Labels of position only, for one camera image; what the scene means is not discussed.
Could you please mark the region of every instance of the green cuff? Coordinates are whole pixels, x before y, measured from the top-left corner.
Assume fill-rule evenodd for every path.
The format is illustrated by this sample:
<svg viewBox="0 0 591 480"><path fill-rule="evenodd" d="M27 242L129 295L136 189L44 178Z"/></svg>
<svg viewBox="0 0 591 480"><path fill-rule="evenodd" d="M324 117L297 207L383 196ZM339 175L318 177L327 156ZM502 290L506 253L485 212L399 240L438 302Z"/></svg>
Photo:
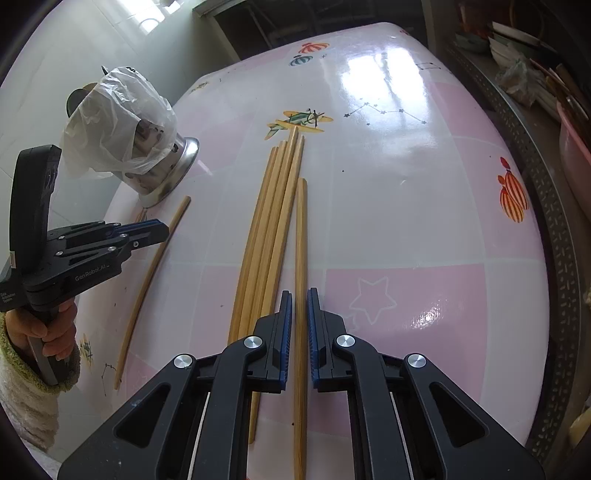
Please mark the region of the green cuff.
<svg viewBox="0 0 591 480"><path fill-rule="evenodd" d="M43 393L58 394L59 392L67 392L78 382L80 377L80 351L78 346L74 346L74 350L70 355L68 378L64 382L50 387L39 378L39 376L27 365L27 363L14 351L4 323L4 314L0 313L0 351L7 363L20 375L23 380L37 387Z"/></svg>

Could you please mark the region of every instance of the silver screw head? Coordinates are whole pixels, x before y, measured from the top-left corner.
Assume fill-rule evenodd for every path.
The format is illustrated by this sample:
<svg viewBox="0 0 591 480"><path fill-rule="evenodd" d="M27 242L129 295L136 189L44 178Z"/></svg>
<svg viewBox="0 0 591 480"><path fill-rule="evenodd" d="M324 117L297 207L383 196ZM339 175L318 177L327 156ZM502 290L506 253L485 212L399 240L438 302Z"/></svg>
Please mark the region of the silver screw head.
<svg viewBox="0 0 591 480"><path fill-rule="evenodd" d="M193 359L190 355L179 355L174 359L174 366L176 368L187 368L193 363Z"/></svg>
<svg viewBox="0 0 591 480"><path fill-rule="evenodd" d="M336 343L346 348L355 344L355 337L351 337L351 335L340 335L336 338Z"/></svg>
<svg viewBox="0 0 591 480"><path fill-rule="evenodd" d="M420 353L413 353L408 357L408 364L414 368L422 368L427 365L427 359Z"/></svg>
<svg viewBox="0 0 591 480"><path fill-rule="evenodd" d="M251 335L244 339L244 346L246 348L259 348L262 345L262 339L260 337Z"/></svg>

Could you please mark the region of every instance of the shelf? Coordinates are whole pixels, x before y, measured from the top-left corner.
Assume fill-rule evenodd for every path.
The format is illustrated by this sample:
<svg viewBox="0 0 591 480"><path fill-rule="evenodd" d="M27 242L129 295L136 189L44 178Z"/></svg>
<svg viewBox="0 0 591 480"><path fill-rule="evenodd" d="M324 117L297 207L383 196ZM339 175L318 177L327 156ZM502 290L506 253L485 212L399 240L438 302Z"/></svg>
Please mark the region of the shelf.
<svg viewBox="0 0 591 480"><path fill-rule="evenodd" d="M527 447L548 476L567 447L568 429L591 388L591 329L583 295L591 284L591 224L564 176L558 149L560 126L536 103L527 109L495 82L491 56L446 53L458 78L500 117L500 133L521 170L544 244L550 294L550 344L540 404Z"/></svg>

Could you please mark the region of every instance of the wooden stick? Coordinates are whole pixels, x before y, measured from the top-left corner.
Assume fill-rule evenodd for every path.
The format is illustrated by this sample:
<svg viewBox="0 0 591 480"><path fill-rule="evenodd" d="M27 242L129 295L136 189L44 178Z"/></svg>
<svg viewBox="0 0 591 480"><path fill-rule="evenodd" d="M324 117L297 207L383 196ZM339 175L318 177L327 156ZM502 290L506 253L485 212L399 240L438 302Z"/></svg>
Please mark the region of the wooden stick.
<svg viewBox="0 0 591 480"><path fill-rule="evenodd" d="M275 306L273 302L273 305L271 305L271 308L268 311L269 313L267 313L266 310L261 310L263 297L265 296L265 292L267 289L269 275L271 274L271 257L274 252L275 244L277 243L277 235L280 232L279 228L281 227L281 212L283 209L285 199L288 196L287 186L289 182L289 177L291 176L291 166L293 163L294 152L296 150L296 141L298 134L298 128L292 128L290 132L290 137L287 141L287 149L285 150L285 160L283 162L283 165L281 166L281 174L279 175L277 190L275 191L275 198L273 199L273 207L271 209L271 219L269 220L269 226L267 227L267 237L265 238L265 245L262 250L261 268L259 269L259 280L256 283L255 300L252 304L251 326L249 329L249 333L252 333L252 331L255 328L256 321L260 317L270 315L271 313L273 313L273 307ZM291 196L290 200L289 213L291 213L291 204L293 204L293 196ZM279 270L281 270L281 263L278 264L278 268Z"/></svg>
<svg viewBox="0 0 591 480"><path fill-rule="evenodd" d="M298 179L295 223L294 480L306 480L308 431L308 184Z"/></svg>
<svg viewBox="0 0 591 480"><path fill-rule="evenodd" d="M255 212L252 216L251 229L248 232L248 239L246 240L246 248L244 249L244 257L242 259L242 266L240 268L240 276L238 277L238 286L236 287L236 297L234 298L234 308L232 310L232 320L230 321L230 331L228 332L228 345L238 340L238 330L240 327L240 315L242 314L242 306L244 305L244 294L246 292L246 280L248 272L251 268L252 253L254 252L256 232L261 221L262 206L265 202L269 182L271 180L271 171L277 157L277 147L271 149L269 154L269 161L265 169L265 176L262 179L259 196L256 200Z"/></svg>
<svg viewBox="0 0 591 480"><path fill-rule="evenodd" d="M144 299L146 294L148 293L148 289L150 284L152 283L152 278L154 277L154 273L158 268L158 264L164 255L164 251L170 242L170 239L174 235L174 231L177 229L177 225L180 219L183 217L187 207L191 203L191 197L186 196L181 204L178 206L176 213L173 216L173 219L168 226L168 238L166 241L162 242L158 246L158 250L156 250L156 254L152 259L152 263L148 271L146 272L146 276L144 277L144 283L142 283L142 287L139 290L138 297L135 299L134 309L131 312L129 317L129 321L127 323L127 330L125 331L125 336L123 337L123 343L121 344L121 350L119 351L119 359L117 360L117 369L115 371L115 384L113 388L115 390L119 390L119 385L121 384L121 377L123 376L123 370L125 368L125 360L127 358L127 351L129 350L129 343L131 341L131 336L133 335L135 322L138 319L139 311L141 310L142 304L144 303Z"/></svg>
<svg viewBox="0 0 591 480"><path fill-rule="evenodd" d="M287 150L285 151L286 155L290 155L293 158L295 148L295 139L297 138L298 132L297 127L295 127L291 132L293 133L290 135L290 139L288 142ZM300 143L298 142L298 147L303 148L303 141ZM261 269L259 271L259 280L256 284L256 295L255 301L253 303L252 309L253 312L251 314L251 325L249 327L249 333L255 328L256 321L265 315L270 315L273 313L273 309L275 306L275 297L277 295L277 284L279 283L279 276L281 273L281 266L283 264L283 250L285 250L285 239L287 238L287 229L289 228L289 217L291 214L291 206L293 205L293 194L290 194L290 190L288 187L289 179L293 176L293 185L295 187L296 180L297 180L297 173L292 175L293 173L293 166L295 162L292 162L291 159L287 158L285 161L286 164L291 164L288 166L288 171L285 172L285 182L280 180L280 184L277 186L277 192L275 194L274 200L274 210L271 212L271 217L274 221L274 225L271 226L269 223L269 230L267 230L267 238L265 240L265 247L262 253L262 260L261 260ZM301 150L299 152L299 161L297 164L297 171L300 171L300 163L301 163ZM280 196L280 189L283 187L284 195ZM286 202L289 202L289 208L285 207L287 213L284 213L284 206ZM281 255L279 255L279 244L281 244ZM262 307L262 303L264 301L265 293L267 289L272 289L272 300L270 300L269 304L265 307ZM251 400L251 417L249 422L249 429L248 429L248 443L252 443L255 441L256 436L256 421L258 419L258 407L261 401L261 394L259 392L252 393L252 400Z"/></svg>
<svg viewBox="0 0 591 480"><path fill-rule="evenodd" d="M271 214L271 207L273 205L273 197L275 196L275 190L277 188L277 179L279 178L279 172L283 163L283 156L285 153L285 147L287 142L283 141L279 143L279 150L277 150L277 157L271 170L271 178L269 180L269 188L265 195L265 202L263 203L261 220L259 227L256 230L255 245L252 252L251 267L248 271L248 277L246 278L246 289L244 293L244 304L240 314L240 324L238 327L238 338L242 338L248 335L251 323L251 311L252 304L255 296L256 281L258 278L259 267L261 265L261 254L265 244L265 236L267 235L267 226L269 223L269 216Z"/></svg>
<svg viewBox="0 0 591 480"><path fill-rule="evenodd" d="M296 187L298 176L300 175L301 155L304 150L304 137L298 140L295 149L294 161L291 165L290 177L287 180L287 190L281 206L281 215L279 217L279 228L275 237L273 246L273 255L271 257L271 266L269 276L267 277L267 286L265 287L265 296L262 302L261 316L270 315L275 308L275 299L277 298L277 287L281 277L281 267L283 265L283 254L285 252L285 243L287 242L287 232L290 227L291 210L296 196Z"/></svg>

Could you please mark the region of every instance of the pink bowl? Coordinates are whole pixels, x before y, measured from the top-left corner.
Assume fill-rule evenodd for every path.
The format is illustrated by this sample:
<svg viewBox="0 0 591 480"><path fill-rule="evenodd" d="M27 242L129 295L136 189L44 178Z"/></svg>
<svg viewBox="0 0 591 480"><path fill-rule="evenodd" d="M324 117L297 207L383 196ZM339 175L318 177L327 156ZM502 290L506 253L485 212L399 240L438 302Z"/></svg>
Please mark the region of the pink bowl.
<svg viewBox="0 0 591 480"><path fill-rule="evenodd" d="M564 174L585 215L591 220L591 153L579 137L560 102L556 107L562 120L560 158Z"/></svg>

